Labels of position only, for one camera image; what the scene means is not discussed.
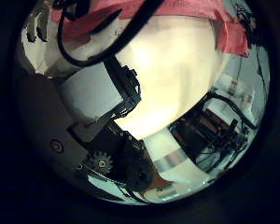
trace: black robotic bracket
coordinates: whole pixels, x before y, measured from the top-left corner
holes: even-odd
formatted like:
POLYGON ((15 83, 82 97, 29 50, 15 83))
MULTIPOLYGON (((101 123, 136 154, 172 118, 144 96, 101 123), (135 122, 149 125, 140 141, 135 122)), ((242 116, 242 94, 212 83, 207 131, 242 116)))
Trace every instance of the black robotic bracket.
POLYGON ((144 143, 124 132, 113 120, 91 142, 80 144, 89 151, 81 163, 84 174, 136 192, 151 185, 153 166, 145 157, 144 143))

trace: machine part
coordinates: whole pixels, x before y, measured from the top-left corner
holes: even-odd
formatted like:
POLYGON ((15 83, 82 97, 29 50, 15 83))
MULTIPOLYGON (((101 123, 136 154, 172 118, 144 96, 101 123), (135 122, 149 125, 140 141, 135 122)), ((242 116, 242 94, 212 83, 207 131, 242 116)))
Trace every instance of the machine part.
POLYGON ((204 182, 198 189, 192 189, 186 183, 174 182, 161 188, 146 191, 144 198, 151 203, 169 203, 190 196, 208 186, 209 184, 204 182))
POLYGON ((252 106, 255 99, 255 91, 249 85, 243 81, 233 79, 230 76, 222 75, 219 80, 215 83, 214 87, 218 90, 224 91, 232 97, 241 98, 242 102, 240 105, 241 111, 246 118, 255 123, 255 116, 252 113, 252 106))
POLYGON ((107 113, 98 120, 89 125, 85 125, 81 122, 74 124, 68 128, 68 132, 80 143, 91 142, 95 136, 106 126, 111 120, 113 113, 107 113))
POLYGON ((63 153, 64 151, 63 144, 56 139, 50 141, 50 147, 57 153, 63 153))
POLYGON ((38 38, 40 38, 43 42, 47 42, 47 27, 50 6, 51 0, 45 0, 43 2, 39 1, 36 4, 34 12, 30 15, 30 20, 27 24, 27 39, 30 43, 34 43, 36 41, 35 31, 38 38))
POLYGON ((147 189, 153 180, 153 170, 148 160, 142 159, 130 164, 126 170, 127 189, 140 192, 147 189))
POLYGON ((107 175, 111 172, 113 165, 111 156, 102 151, 94 151, 85 161, 85 166, 101 175, 107 175))
POLYGON ((102 63, 68 78, 60 94, 73 118, 84 124, 97 121, 123 101, 102 63))
POLYGON ((168 129, 163 129, 144 139, 147 152, 159 175, 168 181, 189 184, 192 189, 199 188, 209 179, 180 149, 168 129))
POLYGON ((115 57, 80 70, 60 86, 63 103, 74 120, 88 127, 100 118, 105 120, 107 114, 114 114, 113 119, 127 116, 141 101, 140 94, 134 70, 121 67, 115 57))
POLYGON ((159 173, 163 173, 169 171, 176 166, 180 165, 184 161, 188 159, 186 153, 182 148, 170 153, 166 157, 163 157, 157 161, 154 161, 154 164, 159 171, 159 173))
POLYGON ((58 26, 58 34, 57 34, 57 42, 59 50, 62 56, 72 65, 78 67, 88 67, 95 65, 97 63, 101 63, 110 56, 113 56, 120 52, 145 26, 149 18, 154 14, 154 12, 159 8, 159 6, 163 3, 164 0, 146 0, 143 5, 139 8, 136 15, 133 17, 130 24, 123 31, 123 33, 119 36, 119 38, 107 49, 103 52, 91 56, 87 61, 79 61, 69 55, 63 45, 63 26, 65 21, 65 14, 68 5, 65 3, 63 7, 63 13, 59 21, 58 26))

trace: fisheye lens view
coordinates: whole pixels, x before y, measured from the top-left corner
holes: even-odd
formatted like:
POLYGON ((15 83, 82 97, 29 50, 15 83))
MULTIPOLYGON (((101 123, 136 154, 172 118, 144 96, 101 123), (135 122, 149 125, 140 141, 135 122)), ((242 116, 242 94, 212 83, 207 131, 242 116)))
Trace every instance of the fisheye lens view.
POLYGON ((262 38, 243 0, 38 0, 12 91, 35 151, 71 185, 171 203, 254 149, 271 86, 262 38))

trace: cable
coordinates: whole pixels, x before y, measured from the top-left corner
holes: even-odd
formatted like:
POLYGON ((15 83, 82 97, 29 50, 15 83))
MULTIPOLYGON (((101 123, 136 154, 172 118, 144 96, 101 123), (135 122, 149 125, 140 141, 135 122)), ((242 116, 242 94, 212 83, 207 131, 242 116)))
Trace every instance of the cable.
POLYGON ((79 61, 70 56, 63 45, 63 25, 65 21, 65 15, 68 5, 63 7, 63 13, 60 18, 57 34, 57 42, 59 50, 62 56, 72 65, 78 67, 88 67, 101 63, 108 57, 120 52, 130 41, 140 32, 140 30, 146 25, 147 21, 152 17, 154 12, 160 7, 164 0, 146 0, 143 5, 139 8, 132 21, 129 23, 127 28, 119 36, 119 38, 103 52, 91 56, 87 61, 79 61))
POLYGON ((211 99, 218 99, 220 101, 223 101, 227 103, 231 109, 241 118, 241 120, 252 130, 256 130, 258 127, 255 126, 241 111, 241 109, 229 98, 226 98, 224 96, 218 95, 214 92, 208 93, 208 99, 206 99, 205 102, 211 100, 211 99))

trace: gear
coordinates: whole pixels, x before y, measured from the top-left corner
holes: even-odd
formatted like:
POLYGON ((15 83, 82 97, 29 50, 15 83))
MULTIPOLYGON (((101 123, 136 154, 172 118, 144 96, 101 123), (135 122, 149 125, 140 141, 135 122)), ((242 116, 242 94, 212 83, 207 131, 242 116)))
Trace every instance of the gear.
POLYGON ((113 168, 112 163, 111 156, 102 151, 94 151, 87 162, 93 171, 101 175, 106 175, 111 172, 113 168))

